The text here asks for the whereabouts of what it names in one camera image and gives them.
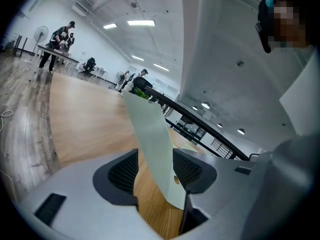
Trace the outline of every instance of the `wooden floor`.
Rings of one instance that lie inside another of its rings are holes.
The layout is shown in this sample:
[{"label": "wooden floor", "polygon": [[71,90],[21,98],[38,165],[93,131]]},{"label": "wooden floor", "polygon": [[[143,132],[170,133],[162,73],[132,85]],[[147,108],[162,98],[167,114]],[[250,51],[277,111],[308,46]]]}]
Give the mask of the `wooden floor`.
[{"label": "wooden floor", "polygon": [[[0,170],[11,177],[17,201],[61,167],[54,150],[49,122],[52,81],[49,63],[45,65],[43,73],[34,73],[28,63],[30,58],[28,54],[21,58],[0,54],[0,114],[6,110],[13,111],[11,117],[3,118]],[[113,86],[100,78],[89,78],[63,66],[56,65],[55,71],[105,88]],[[14,199],[11,182],[2,172],[2,181]]]}]

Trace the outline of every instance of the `black rectangular slot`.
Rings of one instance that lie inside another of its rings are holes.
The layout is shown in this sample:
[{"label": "black rectangular slot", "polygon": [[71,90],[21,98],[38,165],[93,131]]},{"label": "black rectangular slot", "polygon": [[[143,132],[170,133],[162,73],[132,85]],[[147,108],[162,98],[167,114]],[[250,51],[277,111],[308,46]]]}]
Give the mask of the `black rectangular slot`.
[{"label": "black rectangular slot", "polygon": [[64,195],[50,194],[34,215],[50,226],[66,198]]},{"label": "black rectangular slot", "polygon": [[240,166],[235,168],[235,171],[241,174],[249,175],[251,172],[251,169]]}]

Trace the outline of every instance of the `floor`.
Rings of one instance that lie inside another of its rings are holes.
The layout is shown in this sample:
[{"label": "floor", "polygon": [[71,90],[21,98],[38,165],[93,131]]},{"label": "floor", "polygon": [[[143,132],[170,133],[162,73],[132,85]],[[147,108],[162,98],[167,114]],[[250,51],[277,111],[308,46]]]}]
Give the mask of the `floor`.
[{"label": "floor", "polygon": [[[49,62],[43,73],[36,73],[23,54],[14,58],[0,54],[0,114],[12,110],[3,118],[0,133],[1,178],[10,197],[18,202],[35,186],[54,174],[61,166],[55,153],[49,122],[49,98],[52,76]],[[112,83],[77,70],[55,65],[55,72],[108,88]]]}]

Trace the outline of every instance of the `green plant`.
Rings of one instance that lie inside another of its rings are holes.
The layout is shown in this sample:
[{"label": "green plant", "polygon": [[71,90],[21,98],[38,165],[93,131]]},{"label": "green plant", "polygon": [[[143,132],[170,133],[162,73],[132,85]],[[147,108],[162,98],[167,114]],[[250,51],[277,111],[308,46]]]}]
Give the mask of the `green plant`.
[{"label": "green plant", "polygon": [[146,100],[149,99],[149,96],[145,95],[144,92],[141,89],[135,87],[134,91],[135,91],[135,94],[138,95],[139,97],[144,98]]}]

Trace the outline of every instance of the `white cable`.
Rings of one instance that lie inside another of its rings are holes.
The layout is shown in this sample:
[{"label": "white cable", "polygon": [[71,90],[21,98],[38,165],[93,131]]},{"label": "white cable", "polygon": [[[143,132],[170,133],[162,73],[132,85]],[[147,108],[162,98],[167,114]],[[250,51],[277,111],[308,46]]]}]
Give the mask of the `white cable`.
[{"label": "white cable", "polygon": [[0,172],[2,172],[5,176],[7,176],[7,177],[9,178],[9,180],[11,181],[14,199],[15,199],[15,201],[17,202],[17,197],[16,197],[16,192],[15,192],[14,182],[13,182],[12,179],[11,179],[7,174],[5,174],[2,170],[0,170]]},{"label": "white cable", "polygon": [[4,127],[4,120],[3,118],[8,118],[8,117],[11,117],[13,115],[13,111],[12,110],[7,110],[7,111],[4,111],[2,114],[0,114],[0,117],[1,117],[1,129],[0,129],[0,133]]}]

